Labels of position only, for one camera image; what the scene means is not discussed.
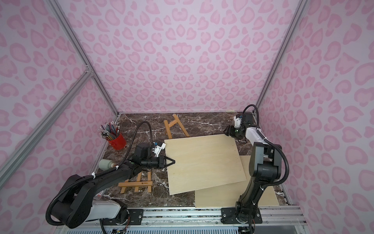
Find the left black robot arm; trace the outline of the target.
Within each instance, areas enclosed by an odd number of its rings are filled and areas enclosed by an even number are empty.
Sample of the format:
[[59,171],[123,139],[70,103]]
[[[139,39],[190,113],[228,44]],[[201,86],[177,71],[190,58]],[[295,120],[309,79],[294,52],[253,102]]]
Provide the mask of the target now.
[[175,160],[160,154],[165,147],[164,143],[153,140],[139,143],[133,152],[129,146],[118,165],[98,174],[70,176],[46,209],[47,223],[52,226],[65,225],[70,229],[87,221],[104,219],[119,224],[129,223],[130,215],[124,203],[115,200],[95,201],[94,197],[147,169],[163,169],[175,164]]

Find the plywood board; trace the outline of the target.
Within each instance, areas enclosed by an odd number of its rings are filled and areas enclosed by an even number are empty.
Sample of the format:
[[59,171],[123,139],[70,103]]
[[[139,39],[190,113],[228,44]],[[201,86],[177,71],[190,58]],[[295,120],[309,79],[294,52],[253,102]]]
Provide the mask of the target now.
[[239,197],[245,192],[250,182],[250,156],[240,156],[246,181],[221,185],[195,191],[196,208],[234,207]]
[[224,134],[165,140],[170,195],[246,180],[234,138]]

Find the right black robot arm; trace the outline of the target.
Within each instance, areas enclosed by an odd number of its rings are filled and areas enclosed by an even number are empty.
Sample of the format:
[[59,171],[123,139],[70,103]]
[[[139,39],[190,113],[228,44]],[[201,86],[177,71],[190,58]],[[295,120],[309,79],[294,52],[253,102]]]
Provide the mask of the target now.
[[252,144],[248,165],[250,182],[235,207],[221,209],[223,224],[247,224],[253,231],[261,224],[258,207],[266,188],[283,184],[289,176],[289,163],[282,147],[272,143],[260,128],[259,111],[250,104],[234,117],[234,124],[224,130],[226,136],[237,140],[247,140]]

